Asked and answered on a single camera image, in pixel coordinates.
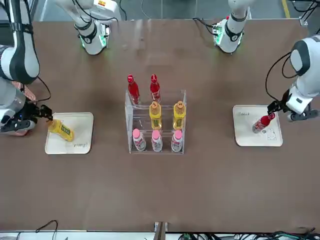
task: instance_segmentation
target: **bottle rack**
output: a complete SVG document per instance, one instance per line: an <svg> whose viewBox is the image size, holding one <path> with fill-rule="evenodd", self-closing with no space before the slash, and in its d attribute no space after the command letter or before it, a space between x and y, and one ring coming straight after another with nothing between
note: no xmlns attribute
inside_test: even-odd
<svg viewBox="0 0 320 240"><path fill-rule="evenodd" d="M162 151L155 152L152 148L151 136L152 127L149 116L149 106L152 103L151 95L149 99L141 99L140 104L133 104L128 90L125 92L125 121L126 131L128 136L128 148L131 154L183 154L185 152L185 133L186 133L186 117L184 117L184 124L182 128L182 148L179 152L174 152L171 149L172 136L174 134L173 119L174 119L174 105L178 101L183 101L187 108L187 95L185 90L178 91L161 91L161 117L162 117ZM133 141L132 132L134 129L139 129L143 133L146 148L144 151L138 151Z"/></svg>

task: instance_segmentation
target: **tabletop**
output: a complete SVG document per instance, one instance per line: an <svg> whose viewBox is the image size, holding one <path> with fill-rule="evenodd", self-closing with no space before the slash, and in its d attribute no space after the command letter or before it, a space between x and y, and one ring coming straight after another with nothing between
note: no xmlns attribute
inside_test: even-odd
<svg viewBox="0 0 320 240"><path fill-rule="evenodd" d="M71 22L35 22L34 32L52 93L46 104L93 113L92 146L86 155L47 155L45 120L25 137L1 135L0 229L35 230L52 219L60 230L151 231L158 221L182 232L320 227L319 120L290 123L280 113L281 147L240 147L234 135L234 105L272 102L269 68L307 35L297 19L249 20L232 55L193 20L113 23L97 56L82 49ZM184 155L129 154L128 74L141 94L151 74L161 90L186 90ZM281 98L292 81L279 64L269 91ZM41 82L30 88L46 97Z"/></svg>

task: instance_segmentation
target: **yellow bottle on tray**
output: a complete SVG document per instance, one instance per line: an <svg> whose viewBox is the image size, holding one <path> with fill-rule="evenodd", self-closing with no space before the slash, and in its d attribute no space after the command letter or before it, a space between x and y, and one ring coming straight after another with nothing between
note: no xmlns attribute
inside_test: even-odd
<svg viewBox="0 0 320 240"><path fill-rule="evenodd" d="M59 134L61 138L68 142L74 140L74 131L62 124L61 120L53 119L48 121L49 131L53 134Z"/></svg>
<svg viewBox="0 0 320 240"><path fill-rule="evenodd" d="M149 107L149 115L151 118L151 127L153 130L160 130L162 127L161 105L153 101Z"/></svg>
<svg viewBox="0 0 320 240"><path fill-rule="evenodd" d="M178 101L173 106L173 128L175 130L181 130L184 127L185 116L186 106L182 101Z"/></svg>

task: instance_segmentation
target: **white plate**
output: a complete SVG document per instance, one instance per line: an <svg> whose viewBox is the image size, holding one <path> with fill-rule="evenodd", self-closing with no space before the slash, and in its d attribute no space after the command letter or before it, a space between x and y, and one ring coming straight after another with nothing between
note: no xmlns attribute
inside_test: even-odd
<svg viewBox="0 0 320 240"><path fill-rule="evenodd" d="M94 116L91 112L54 113L54 119L61 120L73 130L72 142L63 140L58 134L48 131L45 142L46 154L87 154L91 148Z"/></svg>
<svg viewBox="0 0 320 240"><path fill-rule="evenodd" d="M278 113L275 119L259 133L253 132L253 125L267 115L266 105L235 105L233 107L235 141L242 147L281 147L283 143Z"/></svg>

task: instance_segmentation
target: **white robotic arm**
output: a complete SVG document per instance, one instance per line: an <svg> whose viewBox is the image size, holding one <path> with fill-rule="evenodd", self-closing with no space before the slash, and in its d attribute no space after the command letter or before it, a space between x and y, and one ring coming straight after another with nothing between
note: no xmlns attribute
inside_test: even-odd
<svg viewBox="0 0 320 240"><path fill-rule="evenodd" d="M52 118L51 110L28 99L11 81L31 84L39 75L33 26L27 0L0 0L9 19L14 45L0 45L0 133L30 130L36 117Z"/></svg>
<svg viewBox="0 0 320 240"><path fill-rule="evenodd" d="M268 113L290 111L289 120L306 120L319 115L310 102L320 93L320 35L297 41L290 54L290 62L298 78L281 101L268 106Z"/></svg>
<svg viewBox="0 0 320 240"><path fill-rule="evenodd" d="M228 0L230 15L214 26L214 43L225 53L236 51L248 18L248 7L256 0Z"/></svg>
<svg viewBox="0 0 320 240"><path fill-rule="evenodd" d="M109 24L112 20L121 20L116 2L111 0L54 0L75 22L82 45L90 55L97 55L108 44ZM97 10L87 13L86 10Z"/></svg>

